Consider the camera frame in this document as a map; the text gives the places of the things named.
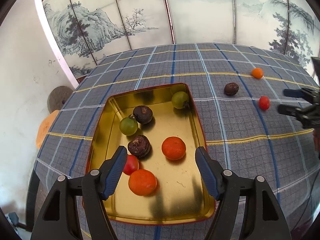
brown dried plum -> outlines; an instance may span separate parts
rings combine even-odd
[[[137,158],[146,156],[150,151],[150,142],[144,135],[137,135],[128,143],[129,152]]]
[[[239,90],[239,85],[237,83],[231,82],[226,84],[224,87],[224,93],[227,96],[234,96]]]
[[[133,110],[133,116],[138,123],[146,124],[152,120],[153,112],[147,106],[137,106]]]

yellow stripe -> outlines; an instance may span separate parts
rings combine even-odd
[[[266,140],[266,139],[280,139],[280,138],[287,138],[287,137],[293,137],[296,135],[302,135],[302,134],[307,134],[312,132],[313,129],[308,129],[305,131],[301,132],[295,132],[295,133],[284,133],[284,134],[275,134],[275,135],[257,135],[257,136],[252,136],[252,137],[247,137],[247,138],[241,138],[241,139],[232,139],[232,140],[227,140],[226,143],[228,144],[237,144],[237,143],[246,143],[246,142],[253,142],[257,140]],[[207,141],[208,145],[219,145],[219,144],[224,144],[225,141],[223,140],[218,140],[218,141]]]
[[[79,135],[73,135],[73,134],[62,134],[62,133],[53,133],[53,132],[48,132],[47,134],[53,135],[53,136],[59,136],[59,137],[68,137],[73,139],[84,139],[84,140],[92,141],[92,137],[88,137],[88,136],[79,136]]]
[[[84,231],[83,229],[81,229],[81,231],[82,231],[87,237],[91,238],[91,235],[88,234],[86,231]]]
[[[162,54],[162,53],[167,53],[167,52],[185,52],[185,51],[197,51],[196,49],[183,49],[183,50],[166,50],[166,51],[161,51],[161,52],[154,52],[153,54]],[[234,53],[241,53],[239,51],[233,51],[233,50],[225,50],[225,49],[199,49],[199,51],[224,51],[224,52],[234,52]],[[251,55],[257,55],[257,56],[261,56],[261,57],[267,57],[267,58],[271,58],[271,59],[275,59],[275,60],[280,60],[280,61],[283,61],[283,62],[286,62],[286,63],[290,63],[292,65],[295,65],[295,66],[298,66],[298,67],[301,67],[300,65],[297,65],[295,63],[292,63],[290,61],[286,61],[286,60],[283,60],[283,59],[279,59],[279,58],[273,58],[273,57],[269,57],[269,56],[265,56],[265,55],[259,55],[259,54],[255,54],[255,53],[250,53],[250,52],[242,52],[242,53],[245,53],[245,54],[251,54]],[[120,60],[127,60],[127,59],[130,59],[130,58],[136,58],[136,57],[144,57],[144,56],[150,56],[151,54],[143,54],[143,55],[138,55],[138,56],[133,56],[133,57],[126,57],[126,58],[121,58],[121,59],[117,59],[116,61],[114,62],[117,62],[117,61],[120,61]]]
[[[152,78],[161,78],[161,77],[194,76],[194,75],[206,75],[206,74],[207,74],[206,72],[181,73],[181,74],[174,74],[174,75],[161,75],[161,76],[154,76],[154,77],[144,77],[144,78],[141,78],[141,80],[152,79]],[[208,74],[209,75],[232,75],[232,76],[241,76],[241,77],[254,78],[251,75],[237,74],[237,73],[231,73],[231,72],[208,72]],[[303,83],[298,83],[298,82],[294,82],[294,81],[290,81],[290,80],[285,80],[285,79],[280,79],[280,78],[273,78],[273,77],[264,77],[264,78],[265,79],[269,79],[269,80],[283,81],[283,82],[288,82],[288,83],[292,83],[292,84],[296,84],[296,85],[300,85],[300,86],[307,86],[307,87],[319,89],[318,87],[314,87],[314,86],[311,86],[311,85],[306,85],[306,84],[303,84]],[[109,85],[113,85],[113,84],[119,84],[119,83],[131,82],[131,81],[138,81],[138,80],[139,80],[139,78],[123,80],[123,81],[116,81],[116,82],[113,82],[113,83],[97,85],[97,86],[94,86],[92,88],[80,89],[80,90],[75,91],[74,93],[90,90],[90,89],[97,88],[97,87],[104,87],[104,86],[109,86]]]
[[[256,136],[252,136],[252,137],[247,137],[247,138],[231,139],[231,140],[227,140],[226,142],[228,144],[237,144],[237,143],[245,143],[245,142],[252,142],[252,141],[257,141],[257,140],[263,140],[263,139],[280,139],[280,138],[293,137],[295,135],[307,134],[312,131],[313,131],[313,129],[308,129],[308,130],[295,132],[295,133],[275,134],[275,135],[269,135],[269,136],[261,134],[261,135],[256,135]],[[48,132],[48,134],[54,135],[54,136],[59,136],[59,137],[69,137],[69,138],[73,138],[73,139],[84,139],[84,140],[92,141],[92,137],[88,137],[88,136],[83,137],[83,136],[79,136],[79,135],[52,133],[52,132]],[[217,145],[217,144],[223,144],[223,143],[224,143],[223,140],[207,141],[208,145]]]

tray rim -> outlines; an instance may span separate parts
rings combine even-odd
[[[204,133],[204,129],[203,129],[203,125],[202,125],[202,122],[200,121],[199,119],[199,113],[198,113],[198,110],[196,108],[196,105],[195,105],[195,102],[193,100],[193,96],[192,96],[192,93],[191,93],[191,90],[189,88],[189,86],[186,84],[186,83],[183,83],[183,82],[178,82],[178,83],[170,83],[170,84],[163,84],[163,85],[158,85],[158,86],[153,86],[153,87],[146,87],[146,88],[141,88],[141,89],[137,89],[137,90],[130,90],[130,91],[127,91],[127,92],[123,92],[123,93],[119,93],[119,94],[116,94],[116,95],[112,95],[110,97],[108,97],[107,101],[105,102],[104,106],[103,106],[103,109],[100,113],[100,116],[99,116],[99,119],[98,119],[98,122],[97,122],[97,126],[95,127],[94,129],[94,134],[93,134],[93,138],[92,138],[92,141],[90,143],[90,148],[89,148],[89,153],[88,153],[88,158],[87,158],[87,164],[86,164],[86,168],[85,168],[85,174],[87,174],[89,171],[90,171],[90,163],[91,163],[91,159],[92,159],[92,153],[93,153],[93,142],[94,142],[94,139],[95,137],[97,136],[97,127],[98,127],[98,124],[101,120],[101,117],[102,117],[102,114],[107,106],[107,103],[112,100],[115,96],[123,96],[123,95],[126,95],[126,94],[130,94],[132,93],[133,91],[143,91],[143,90],[149,90],[150,88],[153,88],[154,89],[157,89],[157,88],[161,88],[161,87],[169,87],[169,86],[172,86],[172,85],[176,85],[176,84],[181,84],[181,85],[185,85],[185,87],[187,88],[188,90],[188,94],[189,94],[189,97],[190,97],[190,101],[192,102],[192,106],[193,106],[193,109],[195,110],[195,113],[196,113],[196,116],[197,116],[197,119],[199,121],[199,125],[200,125],[200,128],[201,128],[201,131],[202,131],[202,135],[204,137],[204,148],[206,151],[208,151],[207,149],[207,142],[206,142],[206,138],[205,138],[205,133]],[[145,223],[145,224],[140,224],[140,223],[133,223],[133,222],[125,222],[125,221],[121,221],[121,220],[117,220],[117,219],[113,219],[113,218],[110,218],[111,217],[116,217],[116,216],[113,216],[113,215],[108,215],[108,218],[112,221],[117,221],[117,222],[120,222],[120,223],[128,223],[128,224],[133,224],[133,225],[149,225],[149,226],[159,226],[159,225],[180,225],[180,224],[186,224],[186,223],[195,223],[195,222],[201,222],[201,221],[204,221],[204,220],[207,220],[209,218],[211,218],[212,216],[215,215],[215,211],[217,209],[217,201],[214,199],[214,211],[212,213],[212,215],[208,216],[208,217],[204,217],[203,219],[199,219],[199,220],[195,220],[195,221],[186,221],[186,222],[181,222],[181,223],[152,223],[152,224],[149,224],[149,223]]]

blue gripper pad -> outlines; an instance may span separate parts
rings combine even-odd
[[[294,89],[284,89],[283,95],[285,97],[289,97],[289,98],[302,98],[303,97],[303,93],[301,91],[294,90]]]
[[[105,189],[102,193],[104,199],[108,199],[116,190],[125,163],[127,162],[127,149],[123,146],[119,147],[110,161],[114,163],[106,177]]]
[[[208,161],[212,161],[210,156],[207,154],[205,150],[201,150],[200,147],[196,149],[195,155],[196,164],[198,166],[201,177],[204,181],[205,187],[207,188],[209,195],[213,196],[215,199],[219,199],[220,193],[218,190],[218,179],[216,178],[214,172],[208,164]]]

mandarin orange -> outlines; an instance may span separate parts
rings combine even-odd
[[[131,173],[130,190],[138,196],[150,195],[157,187],[157,179],[151,171],[140,169]]]
[[[181,159],[186,154],[186,145],[179,137],[168,137],[161,146],[164,156],[169,160]]]

